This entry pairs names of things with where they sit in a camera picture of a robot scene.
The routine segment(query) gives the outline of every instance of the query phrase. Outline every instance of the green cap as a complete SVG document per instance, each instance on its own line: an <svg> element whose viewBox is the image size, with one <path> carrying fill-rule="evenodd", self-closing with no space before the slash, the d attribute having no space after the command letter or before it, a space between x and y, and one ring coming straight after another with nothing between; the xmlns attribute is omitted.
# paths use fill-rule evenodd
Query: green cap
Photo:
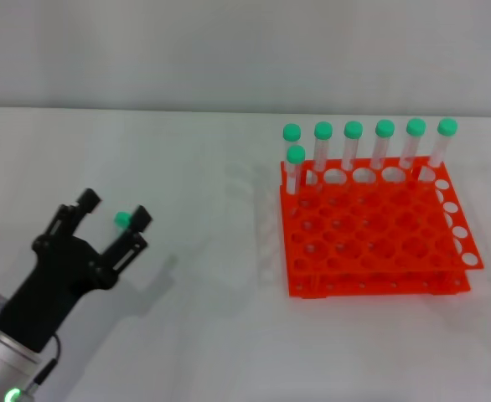
<svg viewBox="0 0 491 402"><path fill-rule="evenodd" d="M391 120L380 120L376 124L376 135L381 138L389 138L395 133L395 123Z"/></svg>
<svg viewBox="0 0 491 402"><path fill-rule="evenodd" d="M445 118L439 121L439 126L437 126L437 132L445 137L452 137L456 134L457 123L454 119Z"/></svg>
<svg viewBox="0 0 491 402"><path fill-rule="evenodd" d="M298 165L305 160L305 149L299 145L292 145L287 151L287 160L292 165Z"/></svg>
<svg viewBox="0 0 491 402"><path fill-rule="evenodd" d="M326 121L320 121L314 127L314 136L318 140L328 140L333 135L333 127Z"/></svg>
<svg viewBox="0 0 491 402"><path fill-rule="evenodd" d="M426 122L418 118L411 119L407 122L406 131L412 137L422 137L426 131Z"/></svg>
<svg viewBox="0 0 491 402"><path fill-rule="evenodd" d="M302 129L297 124L290 123L282 129L282 137L285 141L296 142L302 136Z"/></svg>
<svg viewBox="0 0 491 402"><path fill-rule="evenodd" d="M349 121L344 126L344 135L352 140L359 140L363 135L363 125L358 121Z"/></svg>
<svg viewBox="0 0 491 402"><path fill-rule="evenodd" d="M126 229L130 225L131 215L128 212L117 212L113 221L121 229Z"/></svg>

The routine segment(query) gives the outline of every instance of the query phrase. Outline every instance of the test tube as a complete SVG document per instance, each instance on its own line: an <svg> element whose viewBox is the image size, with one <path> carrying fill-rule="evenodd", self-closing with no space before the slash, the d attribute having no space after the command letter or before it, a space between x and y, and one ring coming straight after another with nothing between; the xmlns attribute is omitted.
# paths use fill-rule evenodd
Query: test tube
<svg viewBox="0 0 491 402"><path fill-rule="evenodd" d="M451 138L454 137L457 131L457 123L454 119L445 118L439 121L437 126L436 142L433 145L432 154L428 160L428 166L431 168L439 168L441 162L445 158L445 151L447 150L448 143Z"/></svg>
<svg viewBox="0 0 491 402"><path fill-rule="evenodd" d="M399 166L402 169L409 169L415 159L416 150L419 147L419 141L426 131L426 123L422 119L411 119L407 122L406 143L400 156Z"/></svg>
<svg viewBox="0 0 491 402"><path fill-rule="evenodd" d="M287 152L292 145L299 144L302 129L294 123L287 124L282 129L282 138L285 140L285 172L288 172Z"/></svg>
<svg viewBox="0 0 491 402"><path fill-rule="evenodd" d="M326 121L320 121L314 127L314 166L313 170L322 173L326 170L326 161L328 160L329 138L333 135L331 124Z"/></svg>
<svg viewBox="0 0 491 402"><path fill-rule="evenodd" d="M287 194L295 195L299 191L302 164L305 161L305 150L299 145L292 145L287 151Z"/></svg>
<svg viewBox="0 0 491 402"><path fill-rule="evenodd" d="M349 121L344 127L344 153L342 169L345 171L354 170L354 160L357 156L357 146L359 139L363 135L363 125L358 121Z"/></svg>
<svg viewBox="0 0 491 402"><path fill-rule="evenodd" d="M374 170L380 170L383 167L387 148L389 148L389 140L395 133L395 124L391 120L380 120L376 124L376 142L370 167Z"/></svg>

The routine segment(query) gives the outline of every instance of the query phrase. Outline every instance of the white table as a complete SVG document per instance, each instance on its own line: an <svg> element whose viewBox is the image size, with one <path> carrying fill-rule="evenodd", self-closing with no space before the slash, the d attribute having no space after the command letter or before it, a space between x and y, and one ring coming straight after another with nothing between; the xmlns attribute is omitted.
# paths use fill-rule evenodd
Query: white table
<svg viewBox="0 0 491 402"><path fill-rule="evenodd" d="M486 264L461 296L287 296L277 223L284 124L359 118L370 155L378 116L0 109L0 292L58 204L92 187L80 227L103 247L113 216L143 204L150 248L60 329L65 355L38 400L491 402L491 119L459 118L447 167ZM392 117L401 151L407 117ZM426 118L431 148L438 118ZM45 350L48 357L53 352Z"/></svg>

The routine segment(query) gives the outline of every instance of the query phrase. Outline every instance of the clear plastic tube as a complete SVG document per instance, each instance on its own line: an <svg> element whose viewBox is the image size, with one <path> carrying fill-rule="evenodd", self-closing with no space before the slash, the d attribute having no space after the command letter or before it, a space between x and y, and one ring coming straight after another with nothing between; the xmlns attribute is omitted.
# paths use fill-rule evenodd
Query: clear plastic tube
<svg viewBox="0 0 491 402"><path fill-rule="evenodd" d="M296 195L299 191L299 181L302 176L302 164L288 163L287 169L287 194Z"/></svg>
<svg viewBox="0 0 491 402"><path fill-rule="evenodd" d="M357 147L359 145L359 139L347 138L344 140L344 153L342 168L349 172L354 170L354 161L357 156Z"/></svg>
<svg viewBox="0 0 491 402"><path fill-rule="evenodd" d="M326 161L328 160L329 140L320 140L317 138L314 142L314 167L313 170L322 173L326 170Z"/></svg>
<svg viewBox="0 0 491 402"><path fill-rule="evenodd" d="M411 134L406 135L406 143L404 144L404 149L402 150L399 162L402 169L409 169L413 165L413 160L415 159L416 150L419 148L420 141L420 137L415 137Z"/></svg>
<svg viewBox="0 0 491 402"><path fill-rule="evenodd" d="M299 145L299 140L302 136L302 129L299 125L290 123L282 129L282 137L285 141L285 172L288 171L289 162L287 160L288 149L292 145Z"/></svg>
<svg viewBox="0 0 491 402"><path fill-rule="evenodd" d="M450 139L456 134L457 123L454 119L444 118L439 121L437 126L436 142L433 145L432 154L428 159L428 166L431 168L439 168L443 159L445 158L445 152L447 151Z"/></svg>
<svg viewBox="0 0 491 402"><path fill-rule="evenodd" d="M302 165L305 161L305 149L299 145L292 145L287 152L288 170L287 187L289 195L296 195L299 191L300 178L302 176Z"/></svg>
<svg viewBox="0 0 491 402"><path fill-rule="evenodd" d="M314 127L314 165L313 170L316 173L322 173L326 169L328 160L329 139L333 135L333 127L326 121L320 121Z"/></svg>
<svg viewBox="0 0 491 402"><path fill-rule="evenodd" d="M383 167L385 156L387 155L387 149L389 148L389 140L389 137L376 137L374 151L372 152L372 159L370 160L370 167L372 169L380 170Z"/></svg>
<svg viewBox="0 0 491 402"><path fill-rule="evenodd" d="M428 160L428 165L431 168L439 168L443 159L445 158L445 152L447 150L448 143L451 137L445 137L441 134L437 134L436 142L433 145L432 154Z"/></svg>
<svg viewBox="0 0 491 402"><path fill-rule="evenodd" d="M292 145L299 145L299 141L296 141L296 142L290 142L290 141L285 141L285 172L288 172L288 168L290 166L290 162L287 160L286 156L287 156L287 153L288 153L288 149L292 146Z"/></svg>

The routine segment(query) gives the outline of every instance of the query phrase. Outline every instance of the green screw cap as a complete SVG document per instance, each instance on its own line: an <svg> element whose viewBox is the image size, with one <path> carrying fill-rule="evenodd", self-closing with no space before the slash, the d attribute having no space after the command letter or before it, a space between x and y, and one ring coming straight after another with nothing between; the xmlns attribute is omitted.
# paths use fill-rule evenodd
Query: green screw cap
<svg viewBox="0 0 491 402"><path fill-rule="evenodd" d="M290 123L282 129L282 137L285 141L296 142L302 136L302 129L297 124Z"/></svg>
<svg viewBox="0 0 491 402"><path fill-rule="evenodd" d="M113 222L121 228L121 229L126 229L130 225L130 218L131 215L128 212L117 212L115 215L115 218L113 219Z"/></svg>
<svg viewBox="0 0 491 402"><path fill-rule="evenodd" d="M395 123L391 120L380 120L376 124L376 135L381 138L389 138L395 133Z"/></svg>
<svg viewBox="0 0 491 402"><path fill-rule="evenodd" d="M333 135L333 127L326 121L320 121L314 127L314 136L318 140L328 140Z"/></svg>
<svg viewBox="0 0 491 402"><path fill-rule="evenodd" d="M412 137L422 137L426 131L426 122L422 119L411 119L407 122L406 131Z"/></svg>
<svg viewBox="0 0 491 402"><path fill-rule="evenodd" d="M445 137L452 137L456 134L457 123L454 119L445 118L439 121L439 126L437 126L437 132Z"/></svg>
<svg viewBox="0 0 491 402"><path fill-rule="evenodd" d="M363 125L358 121L349 121L344 126L344 135L352 140L359 140L363 135Z"/></svg>
<svg viewBox="0 0 491 402"><path fill-rule="evenodd" d="M292 165L298 165L305 160L305 149L299 145L292 145L287 151L287 160Z"/></svg>

